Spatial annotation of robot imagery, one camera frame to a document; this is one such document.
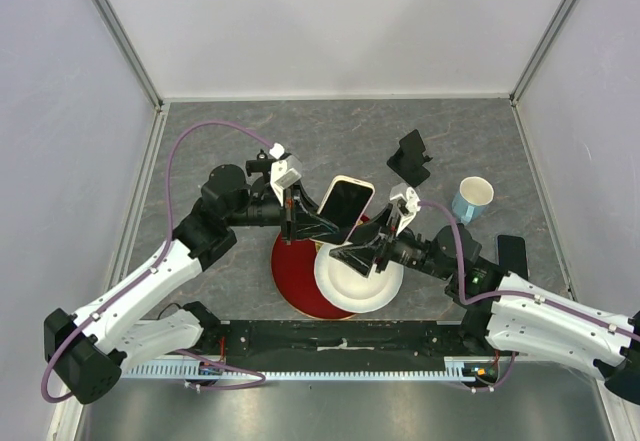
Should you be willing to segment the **pink case smartphone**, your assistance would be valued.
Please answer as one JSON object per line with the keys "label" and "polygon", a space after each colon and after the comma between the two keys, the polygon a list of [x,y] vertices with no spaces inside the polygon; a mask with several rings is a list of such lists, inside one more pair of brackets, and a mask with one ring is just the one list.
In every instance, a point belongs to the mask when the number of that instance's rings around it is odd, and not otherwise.
{"label": "pink case smartphone", "polygon": [[346,175],[333,178],[318,214],[340,229],[353,227],[360,220],[375,194],[372,183]]}

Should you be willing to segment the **black clamp phone stand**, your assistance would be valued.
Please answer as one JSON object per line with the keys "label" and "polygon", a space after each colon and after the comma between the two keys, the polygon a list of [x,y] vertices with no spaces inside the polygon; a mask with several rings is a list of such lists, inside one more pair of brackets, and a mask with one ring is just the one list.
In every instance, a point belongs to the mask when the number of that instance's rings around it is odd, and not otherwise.
{"label": "black clamp phone stand", "polygon": [[255,159],[248,160],[245,163],[245,170],[248,177],[258,175],[259,178],[252,183],[251,193],[253,196],[260,197],[265,189],[269,186],[271,166],[274,160],[261,149]]}

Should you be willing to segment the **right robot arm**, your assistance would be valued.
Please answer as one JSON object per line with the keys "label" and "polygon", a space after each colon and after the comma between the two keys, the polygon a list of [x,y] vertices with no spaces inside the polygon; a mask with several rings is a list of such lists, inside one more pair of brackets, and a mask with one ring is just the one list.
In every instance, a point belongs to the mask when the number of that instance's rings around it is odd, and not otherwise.
{"label": "right robot arm", "polygon": [[582,371],[614,395],[639,402],[639,318],[614,314],[547,291],[480,256],[480,245],[444,206],[447,223],[432,240],[401,229],[389,214],[360,225],[356,241],[332,258],[367,275],[396,263],[446,281],[466,311],[458,342],[467,353],[525,354]]}

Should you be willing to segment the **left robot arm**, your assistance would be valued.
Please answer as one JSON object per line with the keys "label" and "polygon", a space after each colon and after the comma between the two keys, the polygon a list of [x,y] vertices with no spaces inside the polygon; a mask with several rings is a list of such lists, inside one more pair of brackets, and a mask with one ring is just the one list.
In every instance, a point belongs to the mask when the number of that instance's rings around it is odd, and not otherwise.
{"label": "left robot arm", "polygon": [[248,169],[216,167],[191,212],[170,224],[160,248],[123,281],[69,314],[56,309],[44,321],[47,375],[56,374],[83,405],[110,391],[129,369],[168,353],[208,354],[226,336],[202,303],[141,324],[166,295],[196,278],[236,244],[237,227],[278,226],[287,241],[323,240],[353,224],[318,207],[302,187],[291,161],[250,162],[265,169],[248,184]]}

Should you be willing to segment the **black folding phone stand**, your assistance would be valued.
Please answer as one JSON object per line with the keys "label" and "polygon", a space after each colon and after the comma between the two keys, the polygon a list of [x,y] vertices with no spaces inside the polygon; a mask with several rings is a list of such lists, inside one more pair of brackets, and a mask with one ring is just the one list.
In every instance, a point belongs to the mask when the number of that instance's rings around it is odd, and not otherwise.
{"label": "black folding phone stand", "polygon": [[409,186],[417,188],[430,177],[431,173],[425,164],[432,159],[419,130],[414,129],[399,140],[399,148],[386,164]]}

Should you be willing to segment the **red round plate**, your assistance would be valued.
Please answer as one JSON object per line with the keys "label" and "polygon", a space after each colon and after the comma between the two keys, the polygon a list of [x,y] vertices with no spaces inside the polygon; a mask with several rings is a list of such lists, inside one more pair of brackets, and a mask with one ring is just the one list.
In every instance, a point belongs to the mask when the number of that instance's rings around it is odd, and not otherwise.
{"label": "red round plate", "polygon": [[271,272],[281,296],[295,310],[313,319],[344,320],[354,316],[331,304],[320,292],[315,261],[322,243],[307,239],[290,244],[278,234],[271,252]]}

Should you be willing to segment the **white paper plate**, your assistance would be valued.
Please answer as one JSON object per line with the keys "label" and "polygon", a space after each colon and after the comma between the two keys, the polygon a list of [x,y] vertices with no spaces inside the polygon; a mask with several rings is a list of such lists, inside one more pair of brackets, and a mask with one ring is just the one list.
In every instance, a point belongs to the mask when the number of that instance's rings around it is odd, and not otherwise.
{"label": "white paper plate", "polygon": [[329,256],[333,245],[323,244],[314,261],[314,277],[322,296],[333,306],[362,314],[388,305],[398,294],[404,267],[390,262],[377,273],[374,269],[363,276],[345,263]]}

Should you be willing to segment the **blue white paper cup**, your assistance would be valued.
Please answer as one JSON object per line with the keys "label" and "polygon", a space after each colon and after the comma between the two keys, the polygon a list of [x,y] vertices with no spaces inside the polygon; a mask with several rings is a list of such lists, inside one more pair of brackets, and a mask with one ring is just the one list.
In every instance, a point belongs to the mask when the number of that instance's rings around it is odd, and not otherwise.
{"label": "blue white paper cup", "polygon": [[452,201],[452,213],[464,225],[477,219],[494,199],[494,188],[482,177],[464,178]]}

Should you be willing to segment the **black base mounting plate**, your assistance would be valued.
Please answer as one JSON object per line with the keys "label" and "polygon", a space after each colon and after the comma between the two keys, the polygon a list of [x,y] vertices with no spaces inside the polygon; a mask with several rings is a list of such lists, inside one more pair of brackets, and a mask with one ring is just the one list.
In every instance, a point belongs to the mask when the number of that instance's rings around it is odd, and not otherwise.
{"label": "black base mounting plate", "polygon": [[445,357],[494,357],[435,321],[232,320],[204,331],[193,350],[252,370],[435,369]]}

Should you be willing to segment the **left aluminium frame post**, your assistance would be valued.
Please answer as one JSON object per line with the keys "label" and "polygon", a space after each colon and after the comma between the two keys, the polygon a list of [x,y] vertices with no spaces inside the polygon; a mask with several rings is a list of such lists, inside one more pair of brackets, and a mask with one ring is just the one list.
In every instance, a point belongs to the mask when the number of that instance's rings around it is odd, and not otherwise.
{"label": "left aluminium frame post", "polygon": [[119,19],[110,0],[91,0],[97,9],[102,21],[104,22],[111,37],[116,43],[120,53],[122,54],[127,66],[130,68],[134,77],[144,94],[154,106],[156,110],[163,107],[163,99],[154,85],[151,77],[144,67],[140,56],[138,55],[134,45],[126,33],[124,25]]}

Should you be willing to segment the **aluminium frame post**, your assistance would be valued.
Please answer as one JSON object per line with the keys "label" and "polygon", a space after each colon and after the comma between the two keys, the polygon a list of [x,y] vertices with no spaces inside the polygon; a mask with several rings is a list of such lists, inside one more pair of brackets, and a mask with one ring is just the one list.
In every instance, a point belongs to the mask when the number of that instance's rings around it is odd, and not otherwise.
{"label": "aluminium frame post", "polygon": [[541,38],[525,64],[522,73],[516,81],[514,88],[509,94],[512,107],[516,107],[519,104],[579,1],[580,0],[561,0],[559,2]]}
{"label": "aluminium frame post", "polygon": [[144,94],[154,106],[156,110],[163,107],[163,99],[154,85],[151,77],[144,67],[140,56],[138,55],[134,45],[126,33],[124,25],[119,19],[110,0],[91,0],[97,9],[102,21],[104,22],[111,37],[116,43],[120,53],[122,54],[127,66],[130,68],[134,77]]}

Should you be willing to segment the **right aluminium frame post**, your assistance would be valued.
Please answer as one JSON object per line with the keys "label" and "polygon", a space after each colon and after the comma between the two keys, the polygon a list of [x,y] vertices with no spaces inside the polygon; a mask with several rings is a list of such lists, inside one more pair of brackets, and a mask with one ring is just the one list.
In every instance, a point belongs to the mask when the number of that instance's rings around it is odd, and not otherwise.
{"label": "right aluminium frame post", "polygon": [[509,94],[512,107],[516,107],[519,104],[579,1],[580,0],[561,0],[559,2],[541,38],[525,64],[522,73],[516,81],[514,88]]}

